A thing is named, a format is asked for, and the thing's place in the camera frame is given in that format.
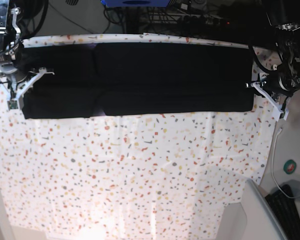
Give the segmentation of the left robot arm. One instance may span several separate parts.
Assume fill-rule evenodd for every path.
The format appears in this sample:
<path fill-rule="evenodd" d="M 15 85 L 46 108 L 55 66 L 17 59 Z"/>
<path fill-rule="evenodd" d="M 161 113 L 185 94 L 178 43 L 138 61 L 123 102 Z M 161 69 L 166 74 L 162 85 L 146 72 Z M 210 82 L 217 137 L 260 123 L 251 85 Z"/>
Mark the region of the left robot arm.
<path fill-rule="evenodd" d="M 276 52 L 281 61 L 266 68 L 253 44 L 248 49 L 260 69 L 257 80 L 247 84 L 273 106 L 273 118 L 287 119 L 288 100 L 300 91 L 300 0 L 263 0 L 261 4 L 275 35 Z"/>

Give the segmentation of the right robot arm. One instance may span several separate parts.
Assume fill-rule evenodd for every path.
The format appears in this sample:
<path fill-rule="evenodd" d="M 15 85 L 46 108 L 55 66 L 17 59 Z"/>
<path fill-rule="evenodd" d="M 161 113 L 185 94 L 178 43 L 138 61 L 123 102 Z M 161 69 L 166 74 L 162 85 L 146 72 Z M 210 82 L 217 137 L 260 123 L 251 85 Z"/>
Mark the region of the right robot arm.
<path fill-rule="evenodd" d="M 44 25 L 48 0 L 0 0 L 0 70 L 6 76 L 8 99 L 16 97 L 18 83 L 28 74 L 18 69 L 23 41 L 35 37 Z"/>

